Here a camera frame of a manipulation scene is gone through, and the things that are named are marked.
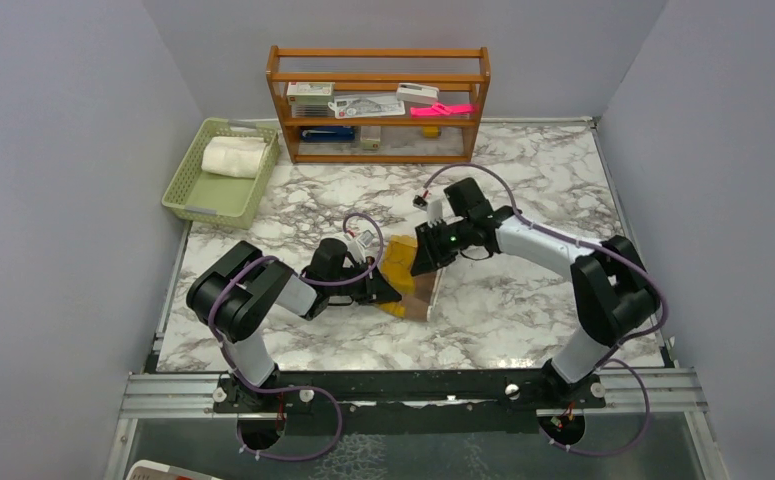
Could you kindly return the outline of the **blue object lower shelf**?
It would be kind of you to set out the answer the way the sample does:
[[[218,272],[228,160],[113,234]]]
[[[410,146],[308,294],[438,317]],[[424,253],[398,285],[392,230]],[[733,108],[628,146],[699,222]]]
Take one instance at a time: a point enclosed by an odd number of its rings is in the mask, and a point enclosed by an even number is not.
[[[300,140],[309,143],[352,142],[355,129],[349,126],[309,126],[300,131]]]

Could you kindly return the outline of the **small green white box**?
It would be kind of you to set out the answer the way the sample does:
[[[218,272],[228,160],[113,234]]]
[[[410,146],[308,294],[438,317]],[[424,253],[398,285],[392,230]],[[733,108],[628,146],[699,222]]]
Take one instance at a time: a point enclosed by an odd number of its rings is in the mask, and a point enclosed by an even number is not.
[[[363,150],[376,151],[381,146],[382,127],[375,125],[359,128],[358,143]]]

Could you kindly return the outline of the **white red object bottom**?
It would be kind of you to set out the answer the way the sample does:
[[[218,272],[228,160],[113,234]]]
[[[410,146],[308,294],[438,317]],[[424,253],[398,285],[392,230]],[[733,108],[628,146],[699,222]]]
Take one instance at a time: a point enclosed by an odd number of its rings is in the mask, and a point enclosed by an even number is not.
[[[218,477],[151,460],[136,461],[126,480],[220,480]]]

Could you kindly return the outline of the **white device on shelf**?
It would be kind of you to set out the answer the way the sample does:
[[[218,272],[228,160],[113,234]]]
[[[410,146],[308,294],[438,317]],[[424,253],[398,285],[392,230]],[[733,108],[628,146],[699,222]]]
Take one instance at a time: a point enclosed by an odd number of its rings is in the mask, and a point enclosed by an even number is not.
[[[439,102],[439,89],[430,85],[399,83],[396,98],[403,102],[433,106]]]

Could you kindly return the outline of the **yellow object lower shelf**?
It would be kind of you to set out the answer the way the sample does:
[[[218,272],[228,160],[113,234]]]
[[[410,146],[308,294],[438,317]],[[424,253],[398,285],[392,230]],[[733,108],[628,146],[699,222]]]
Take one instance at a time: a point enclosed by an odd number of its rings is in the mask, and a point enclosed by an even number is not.
[[[437,126],[424,126],[421,128],[424,138],[435,139],[441,136],[441,129]]]

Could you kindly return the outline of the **white towel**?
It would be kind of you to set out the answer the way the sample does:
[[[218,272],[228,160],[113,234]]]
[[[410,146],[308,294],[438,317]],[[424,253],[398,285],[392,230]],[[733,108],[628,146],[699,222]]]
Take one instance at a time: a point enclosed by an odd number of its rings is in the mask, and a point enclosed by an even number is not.
[[[201,169],[232,178],[256,178],[267,144],[256,137],[213,137],[204,148]]]

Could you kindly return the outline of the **wooden shelf rack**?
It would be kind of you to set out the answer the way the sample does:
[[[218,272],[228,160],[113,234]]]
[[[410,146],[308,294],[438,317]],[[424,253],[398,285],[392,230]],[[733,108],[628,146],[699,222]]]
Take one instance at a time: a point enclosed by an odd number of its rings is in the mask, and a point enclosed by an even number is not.
[[[472,159],[492,70],[487,48],[271,47],[265,77],[299,164]]]

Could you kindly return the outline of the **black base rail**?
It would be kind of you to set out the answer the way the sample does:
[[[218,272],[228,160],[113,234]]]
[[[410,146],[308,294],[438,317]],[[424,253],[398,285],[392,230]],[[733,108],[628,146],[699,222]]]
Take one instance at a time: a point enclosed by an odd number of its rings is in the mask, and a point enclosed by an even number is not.
[[[247,432],[298,436],[533,433],[541,416],[604,408],[598,383],[563,395],[538,369],[286,371],[257,393],[221,375],[212,410]]]

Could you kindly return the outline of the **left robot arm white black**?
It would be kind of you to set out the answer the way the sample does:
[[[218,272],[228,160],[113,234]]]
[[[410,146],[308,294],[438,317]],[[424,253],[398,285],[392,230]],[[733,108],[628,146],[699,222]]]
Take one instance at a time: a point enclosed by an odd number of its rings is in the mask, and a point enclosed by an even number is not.
[[[312,320],[335,307],[335,298],[382,305],[400,301],[402,294],[348,236],[321,240],[300,272],[240,241],[193,282],[186,305],[220,343],[242,401],[261,411],[276,401],[278,387],[278,367],[260,333],[264,319],[279,306]]]

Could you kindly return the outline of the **pink tool on shelf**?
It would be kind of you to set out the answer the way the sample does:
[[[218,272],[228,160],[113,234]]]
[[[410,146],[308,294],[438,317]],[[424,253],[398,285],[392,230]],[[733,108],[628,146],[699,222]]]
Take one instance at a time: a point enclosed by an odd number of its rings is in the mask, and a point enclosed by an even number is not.
[[[455,115],[470,115],[475,108],[472,104],[445,105],[435,103],[427,107],[411,107],[412,118],[447,117]]]

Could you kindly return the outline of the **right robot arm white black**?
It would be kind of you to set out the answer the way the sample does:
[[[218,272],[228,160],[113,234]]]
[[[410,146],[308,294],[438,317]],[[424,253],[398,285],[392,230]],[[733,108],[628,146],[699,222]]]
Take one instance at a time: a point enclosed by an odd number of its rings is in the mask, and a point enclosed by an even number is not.
[[[418,244],[410,273],[420,276],[452,264],[470,247],[553,273],[572,288],[578,325],[542,367],[542,398],[563,407],[625,337],[657,313],[660,298],[646,277],[633,243],[616,235],[604,241],[569,236],[531,223],[512,205],[495,208],[472,178],[445,188],[455,218],[447,221],[439,201],[413,199],[427,218],[414,233]]]

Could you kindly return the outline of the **brown yellow cloth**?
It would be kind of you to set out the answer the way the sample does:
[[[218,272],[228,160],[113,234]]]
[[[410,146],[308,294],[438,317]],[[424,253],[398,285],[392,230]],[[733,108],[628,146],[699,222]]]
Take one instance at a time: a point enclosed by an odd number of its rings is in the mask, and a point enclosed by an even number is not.
[[[438,298],[441,272],[412,276],[410,270],[416,253],[417,241],[413,236],[392,235],[387,241],[379,270],[401,294],[401,299],[376,307],[400,319],[427,322]]]

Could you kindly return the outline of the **white box red label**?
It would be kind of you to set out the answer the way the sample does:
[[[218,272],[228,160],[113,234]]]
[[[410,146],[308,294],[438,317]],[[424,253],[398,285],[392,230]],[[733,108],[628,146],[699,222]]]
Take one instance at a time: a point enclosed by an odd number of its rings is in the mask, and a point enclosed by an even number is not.
[[[334,96],[333,82],[289,82],[287,98],[293,102],[330,101]]]

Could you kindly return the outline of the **green plastic basket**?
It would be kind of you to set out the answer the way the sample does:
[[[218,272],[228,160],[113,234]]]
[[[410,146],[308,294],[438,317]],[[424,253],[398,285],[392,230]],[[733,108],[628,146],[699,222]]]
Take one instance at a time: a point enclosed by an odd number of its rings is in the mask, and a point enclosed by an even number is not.
[[[204,150],[216,138],[257,140],[263,150],[256,173],[237,178],[205,171]],[[182,220],[250,228],[277,164],[280,143],[280,129],[271,124],[205,119],[164,192],[162,206]]]

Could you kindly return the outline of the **ruler set package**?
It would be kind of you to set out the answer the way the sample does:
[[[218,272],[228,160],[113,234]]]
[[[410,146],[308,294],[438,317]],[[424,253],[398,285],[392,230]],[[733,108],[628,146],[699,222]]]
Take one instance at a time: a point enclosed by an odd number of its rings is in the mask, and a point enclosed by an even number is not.
[[[405,103],[394,94],[337,96],[328,103],[336,119],[404,116]]]

